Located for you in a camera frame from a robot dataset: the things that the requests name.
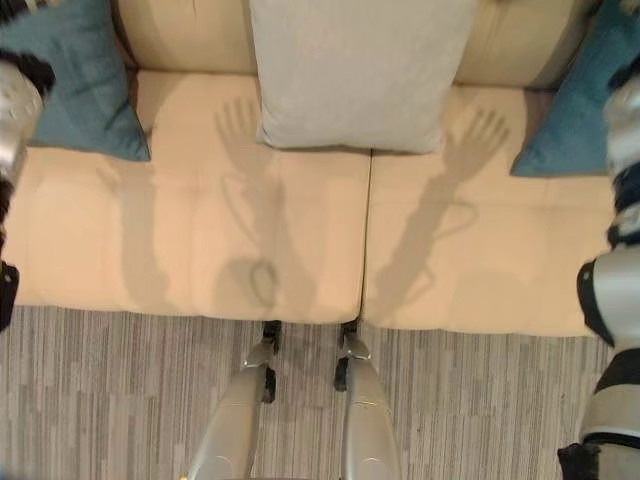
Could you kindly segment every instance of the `seat cushion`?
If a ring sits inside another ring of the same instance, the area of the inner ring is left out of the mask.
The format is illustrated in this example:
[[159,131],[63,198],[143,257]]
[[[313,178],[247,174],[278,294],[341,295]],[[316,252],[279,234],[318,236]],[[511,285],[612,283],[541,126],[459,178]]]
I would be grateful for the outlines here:
[[575,278],[606,248],[606,178],[509,176],[550,98],[454,88],[439,154],[374,155],[364,319],[380,327],[586,333]]
[[152,162],[33,149],[8,222],[21,304],[357,316],[370,155],[254,143],[255,79],[141,72]]

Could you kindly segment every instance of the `beige couch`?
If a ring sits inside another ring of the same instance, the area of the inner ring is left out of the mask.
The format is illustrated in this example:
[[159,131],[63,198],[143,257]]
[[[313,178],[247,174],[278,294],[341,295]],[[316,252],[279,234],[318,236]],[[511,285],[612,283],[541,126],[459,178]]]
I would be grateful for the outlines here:
[[153,162],[32,149],[8,224],[21,304],[388,328],[583,334],[606,178],[509,169],[595,0],[482,0],[441,153],[253,141],[240,0],[120,0]]

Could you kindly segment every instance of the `gray carpet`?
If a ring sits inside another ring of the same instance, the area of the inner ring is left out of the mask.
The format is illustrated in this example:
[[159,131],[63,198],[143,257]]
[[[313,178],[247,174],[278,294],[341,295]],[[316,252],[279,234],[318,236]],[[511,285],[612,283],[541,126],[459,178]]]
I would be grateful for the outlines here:
[[[260,325],[18,309],[0,339],[0,463],[29,479],[173,479]],[[254,474],[337,479],[337,327],[285,325]],[[366,328],[407,479],[559,479],[607,350]]]

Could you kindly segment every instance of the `black joint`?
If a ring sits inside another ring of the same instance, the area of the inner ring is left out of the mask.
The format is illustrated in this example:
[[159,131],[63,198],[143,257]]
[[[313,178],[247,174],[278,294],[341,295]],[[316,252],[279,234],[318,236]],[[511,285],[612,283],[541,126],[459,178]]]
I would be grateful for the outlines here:
[[274,355],[280,351],[281,339],[282,339],[282,322],[279,320],[264,322],[264,327],[262,329],[262,341],[273,344]]
[[578,273],[578,299],[580,300],[580,306],[584,313],[584,323],[587,327],[598,334],[609,346],[615,347],[613,336],[604,323],[604,319],[598,308],[596,291],[593,284],[595,264],[595,260],[584,264]]
[[276,400],[276,372],[275,370],[267,367],[264,378],[264,395],[262,396],[262,402],[271,404]]
[[29,53],[16,54],[0,49],[0,60],[15,65],[33,83],[42,98],[49,95],[53,89],[56,81],[53,68],[34,55]]
[[349,369],[349,358],[342,357],[338,360],[338,364],[336,365],[336,373],[333,377],[333,388],[336,389],[337,392],[346,392],[347,391],[347,371]]
[[640,348],[618,353],[602,374],[595,393],[616,385],[640,385]]
[[347,323],[340,325],[340,337],[338,339],[338,346],[342,348],[344,346],[345,338],[354,338],[358,336],[358,328],[360,326],[360,319],[356,318]]
[[621,68],[611,77],[611,80],[609,80],[609,90],[614,92],[622,88],[629,80],[639,74],[640,55],[638,55],[629,66]]
[[558,450],[563,480],[598,480],[600,447],[574,443]]

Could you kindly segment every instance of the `striped carpet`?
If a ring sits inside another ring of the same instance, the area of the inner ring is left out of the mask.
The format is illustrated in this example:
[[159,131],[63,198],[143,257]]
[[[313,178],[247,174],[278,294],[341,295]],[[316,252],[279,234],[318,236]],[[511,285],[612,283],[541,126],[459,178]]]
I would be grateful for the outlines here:
[[[0,464],[28,479],[178,479],[260,336],[249,322],[18,309],[0,339]],[[255,476],[337,479],[336,326],[285,325]],[[559,479],[608,351],[594,339],[366,327],[406,479]]]

